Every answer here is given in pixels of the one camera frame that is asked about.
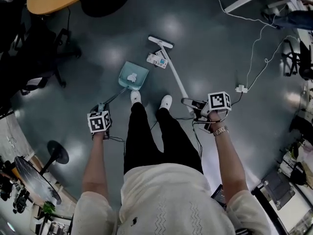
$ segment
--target white sweater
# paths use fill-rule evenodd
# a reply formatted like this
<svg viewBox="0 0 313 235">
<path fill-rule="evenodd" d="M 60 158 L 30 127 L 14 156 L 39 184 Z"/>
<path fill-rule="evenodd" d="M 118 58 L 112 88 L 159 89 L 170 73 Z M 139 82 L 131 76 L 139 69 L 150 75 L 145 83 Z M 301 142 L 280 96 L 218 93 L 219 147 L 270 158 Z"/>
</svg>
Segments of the white sweater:
<svg viewBox="0 0 313 235">
<path fill-rule="evenodd" d="M 73 235 L 234 235 L 247 228 L 269 235 L 261 205 L 249 191 L 238 192 L 227 212 L 213 200 L 206 178 L 180 164 L 137 167 L 124 176 L 121 225 L 108 201 L 100 194 L 84 192 L 73 221 Z"/>
</svg>

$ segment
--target cable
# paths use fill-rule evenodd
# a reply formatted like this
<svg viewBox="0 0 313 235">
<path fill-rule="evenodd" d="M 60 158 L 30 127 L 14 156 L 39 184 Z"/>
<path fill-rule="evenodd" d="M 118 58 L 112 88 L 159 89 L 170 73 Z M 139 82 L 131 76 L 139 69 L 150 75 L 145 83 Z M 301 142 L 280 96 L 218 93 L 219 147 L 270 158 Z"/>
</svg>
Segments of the cable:
<svg viewBox="0 0 313 235">
<path fill-rule="evenodd" d="M 207 123 L 209 123 L 209 124 L 219 123 L 219 122 L 223 122 L 226 119 L 227 115 L 228 115 L 228 110 L 226 111 L 225 117 L 223 119 L 221 119 L 221 120 L 214 121 L 214 122 L 209 122 L 209 121 L 195 121 L 195 122 L 196 123 L 205 123 L 205 124 L 207 124 Z"/>
<path fill-rule="evenodd" d="M 249 91 L 249 90 L 251 89 L 251 87 L 254 85 L 255 81 L 259 78 L 259 76 L 262 74 L 262 72 L 265 71 L 265 69 L 266 69 L 267 66 L 268 66 L 268 63 L 273 60 L 274 55 L 275 55 L 276 52 L 278 51 L 279 47 L 281 46 L 281 44 L 282 44 L 288 37 L 292 37 L 292 38 L 294 38 L 296 41 L 299 42 L 299 40 L 296 39 L 294 36 L 288 35 L 287 37 L 285 37 L 285 38 L 280 42 L 280 44 L 278 45 L 278 47 L 276 48 L 276 50 L 274 51 L 274 53 L 273 53 L 271 59 L 269 59 L 269 60 L 268 60 L 267 58 L 264 59 L 264 62 L 266 63 L 266 65 L 265 65 L 265 67 L 261 70 L 261 72 L 256 76 L 256 78 L 253 80 L 252 84 L 251 84 L 250 87 L 248 88 L 248 91 Z"/>
<path fill-rule="evenodd" d="M 232 103 L 231 106 L 233 106 L 234 104 L 238 103 L 242 96 L 243 96 L 243 92 L 241 92 L 240 98 L 236 102 Z"/>
<path fill-rule="evenodd" d="M 286 7 L 286 5 L 287 5 L 287 4 L 285 4 L 285 6 L 284 6 L 281 10 L 279 10 L 279 13 Z M 272 26 L 272 25 L 274 24 L 275 17 L 276 17 L 276 14 L 275 14 L 275 16 L 273 17 L 273 22 L 272 22 L 271 24 L 269 24 L 270 26 Z M 266 26 L 267 26 L 267 25 L 263 26 L 263 28 L 262 28 L 261 31 L 260 31 L 260 37 L 259 37 L 257 40 L 255 40 L 255 41 L 253 42 L 253 45 L 252 45 L 252 53 L 251 53 L 251 59 L 250 59 L 250 68 L 249 68 L 248 74 L 246 75 L 246 88 L 248 88 L 248 77 L 249 77 L 250 71 L 251 71 L 251 69 L 252 69 L 252 59 L 253 59 L 254 45 L 255 45 L 255 43 L 256 43 L 257 41 L 260 41 L 260 40 L 261 40 L 261 38 L 262 38 L 262 31 L 265 29 Z"/>
<path fill-rule="evenodd" d="M 176 120 L 192 120 L 192 117 L 179 117 L 179 118 L 175 118 Z M 152 127 L 150 128 L 150 131 L 152 131 L 152 129 L 155 127 L 155 125 L 157 124 L 157 121 L 152 125 Z"/>
<path fill-rule="evenodd" d="M 70 9 L 69 9 L 69 7 L 67 7 L 67 9 L 68 9 L 67 32 L 69 33 L 69 17 L 70 17 Z"/>
<path fill-rule="evenodd" d="M 125 140 L 123 140 L 122 138 L 120 138 L 120 137 L 112 137 L 112 136 L 110 136 L 109 137 L 109 140 L 114 140 L 114 141 L 117 141 L 117 142 L 122 142 L 123 143 L 123 146 L 124 146 L 124 156 L 125 156 L 125 153 L 126 153 L 126 141 Z"/>
<path fill-rule="evenodd" d="M 266 24 L 266 25 L 269 25 L 269 26 L 275 28 L 275 27 L 272 26 L 271 24 L 268 24 L 268 23 L 266 23 L 266 22 L 264 22 L 264 21 L 262 21 L 262 20 L 260 20 L 260 19 L 244 18 L 244 17 L 240 17 L 240 16 L 235 16 L 235 15 L 229 14 L 229 13 L 227 13 L 227 12 L 223 9 L 221 0 L 219 0 L 219 3 L 220 3 L 220 6 L 221 6 L 222 11 L 223 11 L 225 14 L 227 14 L 227 15 L 230 15 L 230 16 L 235 17 L 235 18 L 241 18 L 241 19 L 248 20 L 248 21 L 261 22 L 261 23 L 263 23 L 263 24 Z"/>
<path fill-rule="evenodd" d="M 196 140 L 197 140 L 197 145 L 198 145 L 198 150 L 199 150 L 199 156 L 200 156 L 200 158 L 202 158 L 203 147 L 202 147 L 202 145 L 201 145 L 201 143 L 200 143 L 200 140 L 199 140 L 199 138 L 198 138 L 198 135 L 197 135 L 197 133 L 196 133 L 196 130 L 195 130 L 195 127 L 194 127 L 195 124 L 204 124 L 204 123 L 199 123 L 199 122 L 196 122 L 196 121 L 192 121 L 192 130 L 193 130 L 193 132 L 194 132 L 194 134 L 195 134 L 195 137 L 196 137 Z"/>
<path fill-rule="evenodd" d="M 15 139 L 15 138 L 13 137 L 13 135 L 12 135 L 11 128 L 10 128 L 10 125 L 9 125 L 9 123 L 8 123 L 8 119 L 6 118 L 6 116 L 5 116 L 5 120 L 6 120 L 6 124 L 7 124 L 8 127 L 9 127 L 9 132 L 10 132 L 10 135 L 11 135 L 10 140 L 13 140 L 13 142 L 16 143 L 16 139 Z"/>
<path fill-rule="evenodd" d="M 255 43 L 256 43 L 257 41 L 261 40 L 261 38 L 262 38 L 262 31 L 263 31 L 263 29 L 264 29 L 266 26 L 270 26 L 270 27 L 272 27 L 272 28 L 276 28 L 275 26 L 273 26 L 274 19 L 275 19 L 276 15 L 275 15 L 274 18 L 273 18 L 272 24 L 268 24 L 268 23 L 266 23 L 266 22 L 263 22 L 263 21 L 260 20 L 260 19 L 250 19 L 250 18 L 244 18 L 244 17 L 240 17 L 240 16 L 235 16 L 235 15 L 229 14 L 229 13 L 225 12 L 225 10 L 223 9 L 221 0 L 218 0 L 218 1 L 219 1 L 219 3 L 220 3 L 220 7 L 221 7 L 222 11 L 223 11 L 225 14 L 227 14 L 227 15 L 230 15 L 230 16 L 235 17 L 235 18 L 241 18 L 241 19 L 244 19 L 244 20 L 253 21 L 253 22 L 259 21 L 259 22 L 265 24 L 265 26 L 264 26 L 264 27 L 261 29 L 261 31 L 260 31 L 260 38 L 258 38 L 257 40 L 255 40 L 254 43 L 253 43 L 253 45 L 252 45 L 252 54 L 251 54 L 251 59 L 250 59 L 250 69 L 249 69 L 249 71 L 248 71 L 248 74 L 246 75 L 246 87 L 248 88 L 248 76 L 249 76 L 250 71 L 251 71 L 251 68 L 252 68 L 252 58 L 253 58 L 253 49 L 254 49 L 254 45 L 255 45 Z M 288 37 L 292 37 L 292 38 L 294 38 L 295 40 L 299 41 L 298 39 L 296 39 L 295 37 L 293 37 L 293 36 L 291 36 L 291 35 L 288 35 L 286 38 L 283 39 L 283 41 L 284 41 L 285 39 L 287 39 Z M 277 50 L 278 50 L 278 48 L 280 47 L 280 45 L 282 44 L 282 42 L 281 42 L 281 43 L 279 44 L 279 46 L 277 47 L 277 49 L 275 50 L 275 52 L 274 52 L 274 54 L 273 54 L 273 56 L 272 56 L 272 58 L 271 58 L 270 60 L 268 60 L 267 58 L 264 59 L 264 62 L 266 63 L 266 65 L 265 65 L 265 67 L 261 70 L 261 72 L 257 75 L 257 77 L 254 79 L 254 81 L 252 82 L 252 84 L 251 84 L 250 87 L 248 88 L 248 91 L 249 91 L 249 90 L 251 89 L 251 87 L 254 85 L 255 81 L 256 81 L 256 80 L 258 79 L 258 77 L 262 74 L 262 72 L 267 68 L 268 63 L 273 59 L 275 53 L 277 52 Z"/>
</svg>

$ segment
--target fiducial marker cube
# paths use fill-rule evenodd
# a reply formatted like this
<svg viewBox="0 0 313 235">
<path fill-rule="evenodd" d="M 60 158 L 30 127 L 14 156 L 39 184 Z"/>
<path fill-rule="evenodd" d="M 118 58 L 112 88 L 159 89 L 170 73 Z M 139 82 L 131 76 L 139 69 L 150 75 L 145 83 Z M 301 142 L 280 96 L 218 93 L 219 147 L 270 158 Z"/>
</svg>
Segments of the fiducial marker cube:
<svg viewBox="0 0 313 235">
<path fill-rule="evenodd" d="M 231 111 L 230 97 L 226 92 L 209 93 L 208 98 L 210 111 Z"/>
<path fill-rule="evenodd" d="M 87 114 L 88 126 L 91 133 L 106 131 L 111 126 L 108 111 Z"/>
</svg>

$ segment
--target flat mop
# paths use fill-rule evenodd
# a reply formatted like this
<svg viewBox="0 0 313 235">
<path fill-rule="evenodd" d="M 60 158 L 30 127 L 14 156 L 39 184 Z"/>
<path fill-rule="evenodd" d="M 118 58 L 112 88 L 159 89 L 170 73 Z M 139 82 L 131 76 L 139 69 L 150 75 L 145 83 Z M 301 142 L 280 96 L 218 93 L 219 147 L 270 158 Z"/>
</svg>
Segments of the flat mop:
<svg viewBox="0 0 313 235">
<path fill-rule="evenodd" d="M 173 63 L 172 63 L 170 57 L 168 56 L 168 54 L 167 54 L 167 52 L 166 52 L 166 50 L 165 50 L 165 48 L 164 48 L 164 47 L 167 47 L 167 48 L 172 49 L 172 48 L 173 48 L 173 45 L 170 44 L 170 43 L 168 43 L 168 42 L 165 42 L 165 41 L 163 41 L 163 40 L 161 40 L 161 39 L 159 39 L 159 38 L 153 37 L 153 36 L 149 36 L 148 39 L 149 39 L 150 41 L 152 41 L 152 42 L 158 44 L 158 45 L 161 47 L 162 52 L 163 52 L 163 54 L 164 54 L 166 60 L 168 61 L 169 66 L 171 67 L 171 70 L 172 70 L 172 72 L 173 72 L 173 74 L 174 74 L 174 77 L 175 77 L 175 79 L 176 79 L 176 82 L 178 83 L 178 86 L 179 86 L 179 89 L 180 89 L 180 91 L 181 91 L 182 97 L 183 97 L 183 98 L 189 98 L 189 97 L 188 97 L 188 94 L 187 94 L 187 92 L 186 92 L 186 90 L 185 90 L 185 88 L 184 88 L 184 86 L 183 86 L 183 84 L 182 84 L 182 82 L 181 82 L 181 80 L 180 80 L 180 78 L 179 78 L 179 76 L 178 76 L 176 70 L 175 70 L 175 67 L 174 67 Z M 195 112 L 194 112 L 193 108 L 191 108 L 190 106 L 187 106 L 187 109 L 188 109 L 188 111 L 189 111 L 189 114 L 190 114 L 192 117 L 194 117 L 194 116 L 195 116 Z"/>
</svg>

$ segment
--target mop head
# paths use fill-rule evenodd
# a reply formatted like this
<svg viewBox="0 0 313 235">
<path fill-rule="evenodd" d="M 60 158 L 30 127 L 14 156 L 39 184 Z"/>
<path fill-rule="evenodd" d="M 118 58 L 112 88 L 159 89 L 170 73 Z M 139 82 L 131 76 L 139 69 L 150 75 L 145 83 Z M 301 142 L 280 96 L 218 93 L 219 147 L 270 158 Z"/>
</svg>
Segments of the mop head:
<svg viewBox="0 0 313 235">
<path fill-rule="evenodd" d="M 166 42 L 158 37 L 154 37 L 154 36 L 149 36 L 148 39 L 151 41 L 151 42 L 154 42 L 158 45 L 162 45 L 164 47 L 167 47 L 167 48 L 170 48 L 172 49 L 174 47 L 174 45 L 170 42 Z"/>
</svg>

